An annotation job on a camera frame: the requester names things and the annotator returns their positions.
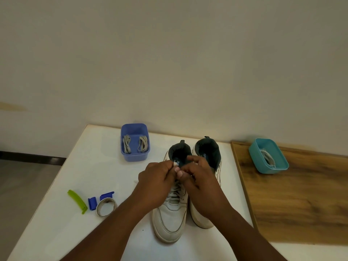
sneaker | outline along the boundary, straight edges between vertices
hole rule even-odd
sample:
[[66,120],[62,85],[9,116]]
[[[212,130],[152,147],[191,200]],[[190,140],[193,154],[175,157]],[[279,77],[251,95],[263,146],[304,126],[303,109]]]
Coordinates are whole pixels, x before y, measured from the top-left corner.
[[[192,150],[192,154],[194,156],[204,157],[212,170],[212,173],[215,174],[216,179],[218,180],[221,186],[220,180],[220,171],[222,165],[221,154],[219,150],[219,146],[215,142],[214,139],[209,138],[209,136],[205,136],[205,138],[199,140]],[[203,217],[194,207],[192,202],[190,201],[190,211],[193,221],[200,228],[209,229],[214,226],[209,219]]]
[[[173,161],[174,166],[182,167],[189,163],[187,156],[191,148],[184,140],[173,145],[164,160]],[[188,194],[178,180],[175,180],[165,202],[152,211],[152,226],[156,236],[165,243],[175,243],[184,231]]]

gray floor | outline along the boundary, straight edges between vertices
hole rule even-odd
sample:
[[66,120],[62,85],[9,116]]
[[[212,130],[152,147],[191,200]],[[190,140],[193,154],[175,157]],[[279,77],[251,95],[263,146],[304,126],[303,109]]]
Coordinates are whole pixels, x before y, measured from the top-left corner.
[[0,261],[7,260],[60,168],[0,160]]

left hand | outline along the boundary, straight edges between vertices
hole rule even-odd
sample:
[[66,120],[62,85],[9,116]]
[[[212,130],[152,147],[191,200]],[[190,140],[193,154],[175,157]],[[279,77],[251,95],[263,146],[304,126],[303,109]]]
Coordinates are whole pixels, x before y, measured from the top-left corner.
[[141,203],[141,208],[147,214],[161,206],[167,198],[176,179],[173,162],[167,160],[150,163],[139,173],[138,179],[132,197]]

white wall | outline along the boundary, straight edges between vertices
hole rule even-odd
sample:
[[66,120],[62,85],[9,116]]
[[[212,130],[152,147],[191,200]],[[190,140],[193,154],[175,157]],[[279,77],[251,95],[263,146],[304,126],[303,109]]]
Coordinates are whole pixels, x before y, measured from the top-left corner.
[[66,157],[87,123],[144,122],[348,154],[347,7],[0,0],[0,150]]

dark baseboard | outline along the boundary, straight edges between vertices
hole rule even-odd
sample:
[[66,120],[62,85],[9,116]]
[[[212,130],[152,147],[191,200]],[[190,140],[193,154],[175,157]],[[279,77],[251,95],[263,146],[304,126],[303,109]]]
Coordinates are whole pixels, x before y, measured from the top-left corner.
[[62,166],[66,158],[0,151],[0,159]]

